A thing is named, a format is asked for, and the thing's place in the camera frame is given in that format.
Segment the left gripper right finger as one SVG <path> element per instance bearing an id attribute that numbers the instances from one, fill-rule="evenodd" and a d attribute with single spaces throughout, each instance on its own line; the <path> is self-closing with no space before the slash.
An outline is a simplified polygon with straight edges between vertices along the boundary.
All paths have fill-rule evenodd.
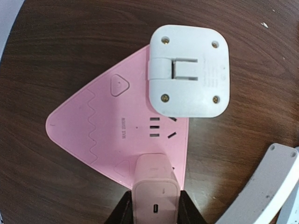
<path id="1" fill-rule="evenodd" d="M 178 224 L 207 224 L 186 191 L 182 190 L 178 205 Z"/>

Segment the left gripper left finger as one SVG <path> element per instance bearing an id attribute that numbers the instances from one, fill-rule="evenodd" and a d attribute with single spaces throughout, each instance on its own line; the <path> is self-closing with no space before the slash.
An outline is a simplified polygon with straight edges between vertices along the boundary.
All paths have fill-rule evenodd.
<path id="1" fill-rule="evenodd" d="M 126 191 L 105 224 L 133 224 L 132 192 Z"/>

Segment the light pink usb charger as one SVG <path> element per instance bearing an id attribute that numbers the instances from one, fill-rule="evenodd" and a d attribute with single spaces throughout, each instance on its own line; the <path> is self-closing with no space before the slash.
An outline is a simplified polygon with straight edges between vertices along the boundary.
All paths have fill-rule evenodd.
<path id="1" fill-rule="evenodd" d="M 168 157 L 142 154 L 135 167 L 132 188 L 135 224 L 175 224 L 180 186 Z"/>

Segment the white power strip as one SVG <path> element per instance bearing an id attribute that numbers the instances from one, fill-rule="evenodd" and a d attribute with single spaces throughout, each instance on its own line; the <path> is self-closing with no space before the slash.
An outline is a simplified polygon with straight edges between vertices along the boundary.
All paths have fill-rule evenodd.
<path id="1" fill-rule="evenodd" d="M 273 143 L 219 224 L 268 224 L 299 180 L 299 151 Z"/>

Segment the small white cube adapter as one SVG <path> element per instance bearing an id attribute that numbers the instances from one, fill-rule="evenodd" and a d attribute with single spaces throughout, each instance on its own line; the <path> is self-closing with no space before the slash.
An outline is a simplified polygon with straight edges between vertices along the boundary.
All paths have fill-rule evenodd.
<path id="1" fill-rule="evenodd" d="M 149 100 L 167 117 L 214 118 L 230 101 L 229 49 L 210 28 L 164 25 L 151 36 Z"/>

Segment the light blue power strip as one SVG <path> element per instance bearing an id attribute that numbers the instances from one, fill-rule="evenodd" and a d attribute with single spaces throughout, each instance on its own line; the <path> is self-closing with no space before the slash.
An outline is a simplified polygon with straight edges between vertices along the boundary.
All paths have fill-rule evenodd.
<path id="1" fill-rule="evenodd" d="M 299 180 L 291 194 L 282 206 L 277 224 L 298 224 L 299 223 Z"/>

